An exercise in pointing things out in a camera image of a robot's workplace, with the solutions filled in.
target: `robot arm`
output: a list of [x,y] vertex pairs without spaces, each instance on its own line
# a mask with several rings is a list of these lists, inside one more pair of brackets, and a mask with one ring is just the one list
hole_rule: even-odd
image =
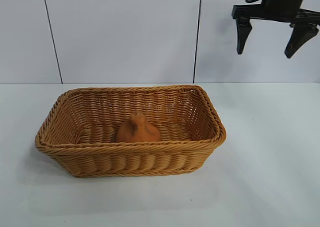
[[[254,3],[260,0],[245,0]],[[252,30],[250,19],[290,23],[291,38],[285,55],[291,58],[307,41],[315,37],[320,25],[320,12],[301,9],[303,0],[262,0],[261,4],[234,5],[232,18],[237,28],[237,53],[242,54]]]

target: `white tabletop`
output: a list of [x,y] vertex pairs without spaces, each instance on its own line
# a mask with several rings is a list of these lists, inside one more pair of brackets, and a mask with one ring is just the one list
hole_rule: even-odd
[[0,85],[3,227],[318,227],[320,84],[199,84],[227,140],[196,172],[70,176],[34,146],[63,92],[79,87]]

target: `woven basket wall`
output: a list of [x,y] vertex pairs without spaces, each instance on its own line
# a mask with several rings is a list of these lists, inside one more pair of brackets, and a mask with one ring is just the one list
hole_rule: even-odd
[[[115,143],[143,112],[160,142]],[[37,149],[76,177],[178,175],[199,169],[226,139],[205,91],[195,85],[80,88],[62,94],[35,138]]]

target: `basket rim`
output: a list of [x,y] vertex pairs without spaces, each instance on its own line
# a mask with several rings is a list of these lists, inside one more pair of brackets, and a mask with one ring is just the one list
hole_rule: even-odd
[[[208,112],[210,113],[211,120],[213,122],[216,122],[218,125],[218,130],[214,138],[209,139],[201,139],[201,140],[162,140],[162,141],[155,141],[155,142],[135,142],[135,143],[125,143],[125,142],[111,142],[111,143],[79,143],[79,144],[73,144],[73,143],[66,143],[66,144],[51,144],[49,142],[46,142],[43,140],[44,135],[47,131],[47,126],[50,124],[50,122],[53,120],[53,115],[55,112],[59,110],[59,108],[64,104],[64,102],[67,100],[68,97],[72,94],[77,94],[81,92],[141,92],[141,91],[148,91],[148,92],[154,92],[158,90],[198,90],[201,93],[201,98],[203,102],[206,105],[206,108],[208,109]],[[145,148],[148,147],[157,147],[161,148],[168,148],[171,145],[181,145],[184,146],[183,150],[195,150],[198,149],[196,145],[201,144],[201,150],[207,149],[204,146],[210,145],[212,148],[212,145],[218,145],[220,146],[227,138],[225,127],[223,126],[215,108],[213,107],[213,104],[210,101],[210,98],[208,97],[207,93],[204,91],[202,87],[199,85],[193,85],[193,84],[181,84],[181,85],[164,85],[164,86],[152,86],[152,87],[83,87],[83,88],[75,88],[68,90],[61,94],[58,99],[56,100],[55,104],[53,105],[52,109],[50,110],[47,118],[43,122],[42,126],[40,127],[38,133],[35,137],[35,145],[37,149],[41,152],[47,152],[49,150],[56,150],[57,152],[63,151],[63,150],[86,150],[90,148],[93,149],[108,149],[109,151],[112,151],[113,149],[121,148],[123,151],[126,149],[127,151],[130,148],[131,151],[133,151],[133,147],[135,148]]]

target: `rectangular basket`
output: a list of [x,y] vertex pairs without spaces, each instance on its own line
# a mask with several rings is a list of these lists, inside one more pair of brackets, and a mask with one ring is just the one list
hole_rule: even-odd
[[[134,111],[146,115],[162,141],[114,142]],[[225,140],[206,92],[172,85],[69,90],[57,99],[35,145],[76,177],[165,176],[199,169]]]

